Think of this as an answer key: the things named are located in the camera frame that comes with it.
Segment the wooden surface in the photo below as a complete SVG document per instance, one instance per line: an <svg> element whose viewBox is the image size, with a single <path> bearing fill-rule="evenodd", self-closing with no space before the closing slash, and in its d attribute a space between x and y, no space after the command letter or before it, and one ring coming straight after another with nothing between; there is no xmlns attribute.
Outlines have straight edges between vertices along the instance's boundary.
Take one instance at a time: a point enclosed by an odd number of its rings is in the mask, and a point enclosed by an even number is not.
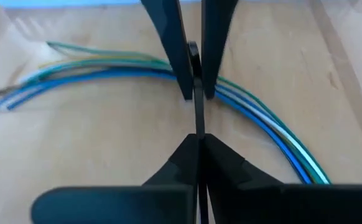
<svg viewBox="0 0 362 224"><path fill-rule="evenodd" d="M334 183L362 183L362 73L349 50L337 61L344 40L313 9L320 8L241 2L220 75L273 109ZM188 39L199 42L200 4L182 12ZM46 39L165 57L142 6L0 9L0 86L59 57ZM298 182L252 122L218 100L205 113L207 132L279 180ZM0 113L0 223L28 223L32 201L54 187L139 185L191 132L192 103L175 83L153 78L65 86Z"/></svg>

